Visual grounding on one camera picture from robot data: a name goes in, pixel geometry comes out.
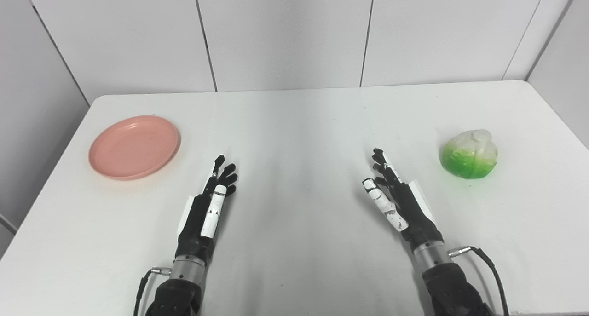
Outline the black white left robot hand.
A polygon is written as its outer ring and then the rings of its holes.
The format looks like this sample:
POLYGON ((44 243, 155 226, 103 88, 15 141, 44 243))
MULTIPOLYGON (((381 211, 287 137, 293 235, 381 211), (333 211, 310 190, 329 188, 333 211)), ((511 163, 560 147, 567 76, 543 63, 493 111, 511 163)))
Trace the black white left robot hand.
POLYGON ((221 218, 224 202, 236 192, 238 175, 236 165, 230 163, 224 169, 225 156, 219 155, 202 193, 192 197, 190 211, 178 236, 175 257, 197 258, 205 265, 210 263, 215 247, 215 233, 221 218))

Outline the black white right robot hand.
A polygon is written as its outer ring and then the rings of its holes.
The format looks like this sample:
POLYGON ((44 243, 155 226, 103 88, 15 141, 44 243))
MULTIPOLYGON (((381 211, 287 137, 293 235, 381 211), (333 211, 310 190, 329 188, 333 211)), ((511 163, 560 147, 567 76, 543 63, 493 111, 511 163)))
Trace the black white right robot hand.
POLYGON ((374 148, 373 168, 380 176, 362 180, 364 190, 414 253, 420 246, 444 243, 443 236, 422 207, 415 183, 406 183, 380 148, 374 148))

